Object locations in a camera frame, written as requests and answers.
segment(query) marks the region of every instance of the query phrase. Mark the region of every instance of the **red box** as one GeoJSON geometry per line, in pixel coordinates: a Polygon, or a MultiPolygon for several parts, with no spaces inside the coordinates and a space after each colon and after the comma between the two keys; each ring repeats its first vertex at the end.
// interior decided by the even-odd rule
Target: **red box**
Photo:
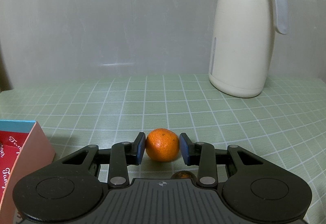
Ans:
{"type": "Polygon", "coordinates": [[[0,120],[0,223],[16,224],[15,184],[50,164],[55,151],[36,121],[0,120]]]}

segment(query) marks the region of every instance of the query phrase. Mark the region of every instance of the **mandarin orange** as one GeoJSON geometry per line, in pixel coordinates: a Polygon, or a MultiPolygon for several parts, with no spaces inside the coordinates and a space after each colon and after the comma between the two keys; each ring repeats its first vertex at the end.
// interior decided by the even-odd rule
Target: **mandarin orange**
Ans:
{"type": "Polygon", "coordinates": [[[146,153],[154,161],[170,162],[179,153],[178,136],[167,129],[155,129],[146,138],[146,153]]]}

